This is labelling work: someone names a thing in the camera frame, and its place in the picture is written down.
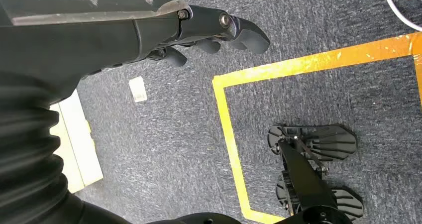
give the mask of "yellow tape line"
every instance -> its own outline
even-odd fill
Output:
[[[421,32],[215,76],[212,85],[214,87],[224,139],[227,145],[231,170],[233,172],[234,184],[236,186],[243,216],[246,219],[264,224],[273,224],[284,219],[284,217],[254,211],[250,207],[242,167],[240,165],[239,153],[237,152],[236,141],[234,139],[233,128],[230,121],[227,100],[224,93],[225,87],[409,55],[414,55],[419,94],[422,104]]]

